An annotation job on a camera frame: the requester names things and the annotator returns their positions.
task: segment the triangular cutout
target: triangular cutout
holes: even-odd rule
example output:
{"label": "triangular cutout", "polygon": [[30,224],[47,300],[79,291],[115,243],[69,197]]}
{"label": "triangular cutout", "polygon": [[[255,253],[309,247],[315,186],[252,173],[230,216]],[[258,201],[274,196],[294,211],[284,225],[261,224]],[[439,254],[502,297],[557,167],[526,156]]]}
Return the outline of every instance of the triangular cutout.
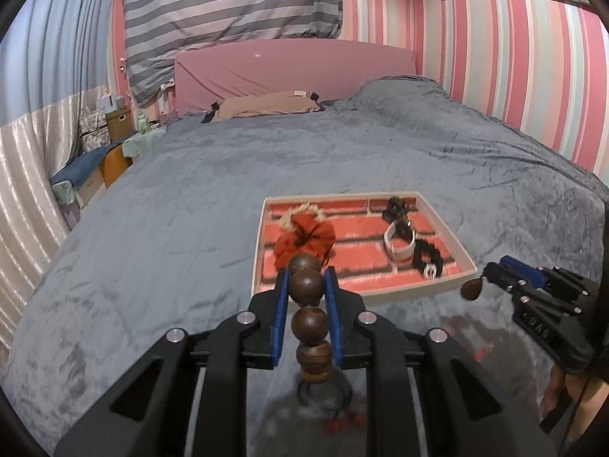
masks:
{"label": "triangular cutout", "polygon": [[474,375],[470,373],[461,361],[452,360],[451,366],[461,390],[465,409],[472,421],[477,421],[501,411],[499,403],[488,393],[484,385],[479,380],[476,380]]}
{"label": "triangular cutout", "polygon": [[142,421],[146,415],[150,397],[162,367],[163,360],[161,359],[151,362],[137,380],[133,381],[129,388],[112,404],[110,411],[135,421]]}

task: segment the human hand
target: human hand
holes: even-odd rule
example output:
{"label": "human hand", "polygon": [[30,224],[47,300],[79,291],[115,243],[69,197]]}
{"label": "human hand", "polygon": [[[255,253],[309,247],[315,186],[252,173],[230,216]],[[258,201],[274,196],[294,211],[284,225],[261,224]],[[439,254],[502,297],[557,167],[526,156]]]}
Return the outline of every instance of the human hand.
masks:
{"label": "human hand", "polygon": [[[548,412],[556,408],[560,392],[563,388],[566,388],[570,398],[574,402],[577,402],[582,395],[587,378],[587,373],[579,375],[566,374],[558,364],[555,364],[552,367],[552,371],[550,371],[550,380],[547,383],[543,393],[543,400],[541,401],[541,413],[543,416],[545,417]],[[569,437],[576,438],[586,431],[586,428],[601,409],[607,395],[609,395],[609,384],[600,378],[591,377],[586,388],[586,393],[582,398],[582,403],[578,407],[577,414],[573,420]]]}

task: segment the gray striped fabric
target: gray striped fabric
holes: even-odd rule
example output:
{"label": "gray striped fabric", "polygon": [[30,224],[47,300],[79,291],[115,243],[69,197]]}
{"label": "gray striped fabric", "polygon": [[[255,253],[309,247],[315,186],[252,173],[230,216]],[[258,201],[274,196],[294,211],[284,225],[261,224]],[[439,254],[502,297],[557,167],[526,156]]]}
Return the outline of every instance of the gray striped fabric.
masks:
{"label": "gray striped fabric", "polygon": [[127,73],[142,104],[174,76],[185,48],[272,38],[335,38],[339,0],[123,0]]}

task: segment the red scrunchie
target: red scrunchie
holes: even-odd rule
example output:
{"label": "red scrunchie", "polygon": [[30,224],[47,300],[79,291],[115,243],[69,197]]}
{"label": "red scrunchie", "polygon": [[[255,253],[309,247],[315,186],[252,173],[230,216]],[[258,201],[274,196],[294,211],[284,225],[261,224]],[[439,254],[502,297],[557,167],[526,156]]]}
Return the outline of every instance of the red scrunchie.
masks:
{"label": "red scrunchie", "polygon": [[319,262],[330,252],[336,242],[334,227],[330,222],[318,222],[311,213],[296,213],[292,215],[294,230],[282,232],[275,245],[275,268],[279,271],[286,268],[287,263],[295,254],[306,252],[313,254]]}

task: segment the white bracelet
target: white bracelet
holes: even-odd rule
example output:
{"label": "white bracelet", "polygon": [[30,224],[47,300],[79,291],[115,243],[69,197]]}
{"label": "white bracelet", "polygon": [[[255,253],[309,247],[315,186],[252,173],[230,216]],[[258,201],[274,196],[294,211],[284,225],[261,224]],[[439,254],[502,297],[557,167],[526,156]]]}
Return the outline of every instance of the white bracelet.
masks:
{"label": "white bracelet", "polygon": [[389,259],[391,259],[393,262],[404,261],[412,257],[412,254],[415,251],[415,229],[412,228],[410,222],[408,222],[408,226],[412,230],[412,241],[410,241],[410,243],[405,247],[396,247],[391,243],[391,237],[395,235],[395,224],[396,222],[393,222],[391,225],[389,225],[389,228],[385,230],[385,235],[383,237],[385,242],[385,251],[387,251]]}

